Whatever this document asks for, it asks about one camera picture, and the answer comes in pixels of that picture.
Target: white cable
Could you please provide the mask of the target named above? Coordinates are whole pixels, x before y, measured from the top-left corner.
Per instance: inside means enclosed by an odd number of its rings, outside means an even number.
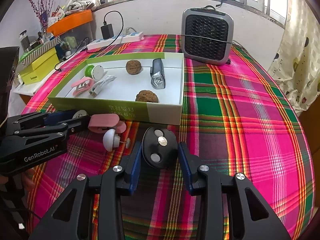
[[[8,115],[7,115],[7,117],[4,119],[4,121],[0,124],[0,128],[4,125],[4,123],[7,121],[7,119],[8,119]]]
[[[94,98],[101,92],[102,87],[104,85],[109,84],[113,80],[115,80],[117,77],[116,76],[104,76],[102,80],[96,82],[91,89],[89,90],[90,95],[92,95]]]
[[[125,35],[129,35],[129,34],[130,34],[130,33],[129,33],[129,30],[130,30],[130,29],[132,29],[135,33],[137,32],[134,28],[128,27],[128,28],[125,29]]]

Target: walnut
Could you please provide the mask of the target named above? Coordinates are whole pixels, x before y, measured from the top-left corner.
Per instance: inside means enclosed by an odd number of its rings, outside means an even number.
[[[137,95],[136,102],[158,103],[159,99],[157,95],[150,90],[142,90]]]
[[[141,63],[133,59],[127,62],[125,68],[130,75],[139,74],[141,71]]]

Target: pink clip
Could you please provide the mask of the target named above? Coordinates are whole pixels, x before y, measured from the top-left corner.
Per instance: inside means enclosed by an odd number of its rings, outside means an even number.
[[[125,130],[127,130],[127,125],[125,124],[125,122],[119,121],[117,125],[113,127],[113,129],[116,130],[116,133],[123,133],[125,132]]]
[[[81,94],[82,92],[89,90],[93,86],[93,84],[94,84],[94,80],[89,77],[84,77],[84,78],[80,79],[79,81],[74,82],[71,85],[71,88],[76,87],[76,90],[73,91],[73,95],[77,96],[77,95]]]
[[[105,133],[108,128],[115,127],[119,120],[117,114],[94,114],[91,116],[88,129],[94,133]]]

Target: green tape measure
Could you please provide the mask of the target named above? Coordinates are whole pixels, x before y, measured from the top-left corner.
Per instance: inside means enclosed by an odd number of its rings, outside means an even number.
[[[104,76],[104,69],[100,65],[88,65],[84,70],[84,75],[93,78],[95,81],[99,81]]]

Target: yellow box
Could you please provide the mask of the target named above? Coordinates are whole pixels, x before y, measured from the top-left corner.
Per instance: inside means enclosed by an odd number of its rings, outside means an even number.
[[[56,49],[52,48],[37,58],[19,74],[26,85],[41,81],[59,63]]]

